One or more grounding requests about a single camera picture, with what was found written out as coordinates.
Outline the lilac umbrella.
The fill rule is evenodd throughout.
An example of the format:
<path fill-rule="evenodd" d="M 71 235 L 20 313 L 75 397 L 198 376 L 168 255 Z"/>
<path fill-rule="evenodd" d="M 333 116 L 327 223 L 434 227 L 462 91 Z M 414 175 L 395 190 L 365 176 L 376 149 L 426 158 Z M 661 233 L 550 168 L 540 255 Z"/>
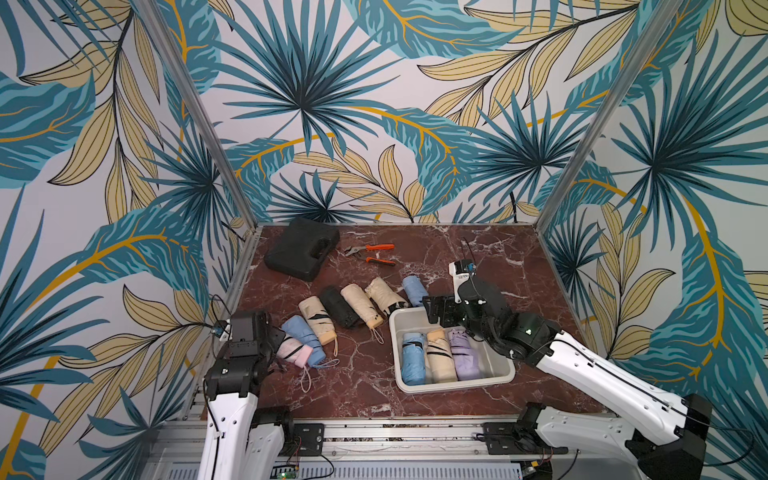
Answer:
<path fill-rule="evenodd" d="M 479 357 L 470 344 L 470 338 L 464 330 L 450 330 L 448 340 L 457 378 L 460 381 L 481 378 Z"/>

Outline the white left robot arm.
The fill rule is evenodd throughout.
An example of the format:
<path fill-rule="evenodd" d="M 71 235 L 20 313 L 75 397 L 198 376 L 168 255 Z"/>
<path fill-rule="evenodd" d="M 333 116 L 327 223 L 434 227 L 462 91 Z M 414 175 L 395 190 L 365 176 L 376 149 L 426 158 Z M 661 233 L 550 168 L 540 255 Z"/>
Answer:
<path fill-rule="evenodd" d="M 279 420 L 254 422 L 259 394 L 285 333 L 264 310 L 230 318 L 204 377 L 206 437 L 199 479 L 268 479 L 285 442 Z"/>

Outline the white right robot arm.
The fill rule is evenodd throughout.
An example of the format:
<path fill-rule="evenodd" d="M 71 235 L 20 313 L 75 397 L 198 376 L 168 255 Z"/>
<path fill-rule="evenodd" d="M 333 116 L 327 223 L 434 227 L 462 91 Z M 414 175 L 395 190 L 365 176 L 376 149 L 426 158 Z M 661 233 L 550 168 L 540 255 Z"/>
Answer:
<path fill-rule="evenodd" d="M 711 403 L 680 397 L 627 373 L 555 322 L 513 310 L 498 288 L 464 275 L 450 295 L 423 300 L 430 323 L 460 326 L 509 359 L 578 388 L 612 417 L 529 403 L 518 419 L 483 430 L 490 448 L 519 452 L 593 452 L 623 461 L 648 479 L 698 479 L 706 453 Z"/>

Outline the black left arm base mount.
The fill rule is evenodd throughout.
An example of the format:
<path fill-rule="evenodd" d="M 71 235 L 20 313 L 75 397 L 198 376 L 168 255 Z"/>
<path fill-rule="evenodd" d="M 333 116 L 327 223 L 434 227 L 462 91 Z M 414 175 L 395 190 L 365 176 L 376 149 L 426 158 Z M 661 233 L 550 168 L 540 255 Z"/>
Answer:
<path fill-rule="evenodd" d="M 323 423 L 295 420 L 288 406 L 258 408 L 252 427 L 279 426 L 284 435 L 281 456 L 319 457 L 323 453 L 325 425 Z"/>

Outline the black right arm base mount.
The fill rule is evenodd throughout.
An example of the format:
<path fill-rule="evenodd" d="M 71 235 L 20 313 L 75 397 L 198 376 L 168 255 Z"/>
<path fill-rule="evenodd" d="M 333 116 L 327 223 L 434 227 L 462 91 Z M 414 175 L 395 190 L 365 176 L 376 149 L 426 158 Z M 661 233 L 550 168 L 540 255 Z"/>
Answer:
<path fill-rule="evenodd" d="M 486 422 L 482 432 L 474 435 L 485 444 L 489 455 L 550 455 L 567 454 L 567 447 L 553 446 L 537 432 L 542 403 L 529 402 L 514 422 Z"/>

